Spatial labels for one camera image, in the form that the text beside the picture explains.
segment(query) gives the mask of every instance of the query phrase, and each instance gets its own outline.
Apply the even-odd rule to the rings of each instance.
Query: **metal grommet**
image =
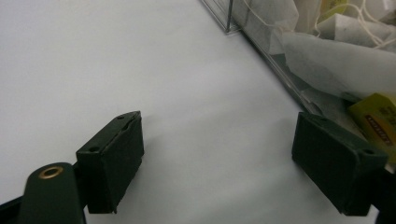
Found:
[[[43,170],[38,177],[40,179],[51,179],[57,175],[59,175],[64,168],[62,166],[51,166],[45,170]]]

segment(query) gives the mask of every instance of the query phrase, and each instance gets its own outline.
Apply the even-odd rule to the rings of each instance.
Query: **white string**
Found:
[[[262,22],[262,24],[264,24],[264,25],[266,25],[266,26],[269,26],[269,27],[275,27],[275,28],[279,29],[281,32],[284,32],[284,31],[294,32],[293,30],[287,29],[287,28],[282,27],[282,26],[280,26],[280,25],[268,24],[265,20],[263,20],[263,19],[255,12],[255,10],[253,10],[253,8],[251,8],[251,6],[250,6],[249,3],[247,2],[247,0],[243,0],[243,1],[244,1],[245,5],[247,6],[247,8],[250,10],[250,12],[251,12],[257,19],[259,19],[259,21]],[[357,10],[357,12],[358,12],[358,18],[357,18],[357,20],[358,20],[358,22],[359,22],[359,25],[361,26],[361,28],[363,28],[363,30],[367,33],[368,36],[370,36],[370,38],[372,39],[372,41],[375,43],[375,49],[384,48],[386,45],[389,45],[389,44],[391,44],[391,43],[393,43],[393,42],[396,42],[396,38],[391,39],[391,40],[389,40],[389,41],[384,41],[384,40],[382,40],[380,37],[376,36],[375,34],[373,34],[373,33],[370,31],[370,29],[368,28],[368,25],[367,25],[367,21],[364,19],[364,16],[366,16],[368,19],[370,19],[371,21],[373,21],[373,22],[375,22],[375,23],[377,23],[377,24],[383,24],[383,25],[385,25],[385,24],[384,24],[383,22],[381,22],[381,21],[375,19],[375,18],[368,12],[367,7],[366,7],[366,5],[367,5],[366,2],[367,2],[367,0],[362,0],[361,7],[357,7],[356,5],[349,4],[349,3],[337,5],[336,7],[333,7],[333,8],[331,8],[330,10],[328,10],[328,11],[322,13],[322,15],[326,15],[326,14],[328,14],[328,13],[330,13],[330,12],[336,10],[336,9],[339,8],[339,7],[352,7],[352,8],[354,8],[355,10]],[[319,17],[320,17],[320,15],[317,16],[316,21],[315,21],[315,25],[314,25],[315,31],[318,32],[317,37],[320,36],[320,30],[319,30],[319,28],[318,28],[318,19],[319,19]]]

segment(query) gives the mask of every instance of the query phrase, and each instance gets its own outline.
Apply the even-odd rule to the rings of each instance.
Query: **yellow box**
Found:
[[[375,93],[352,105],[349,114],[367,140],[396,163],[396,96]]]

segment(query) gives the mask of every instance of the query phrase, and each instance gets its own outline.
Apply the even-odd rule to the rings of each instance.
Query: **white table surface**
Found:
[[[200,1],[0,0],[0,203],[135,110],[143,163],[119,213],[88,223],[374,223],[291,160],[301,108]]]

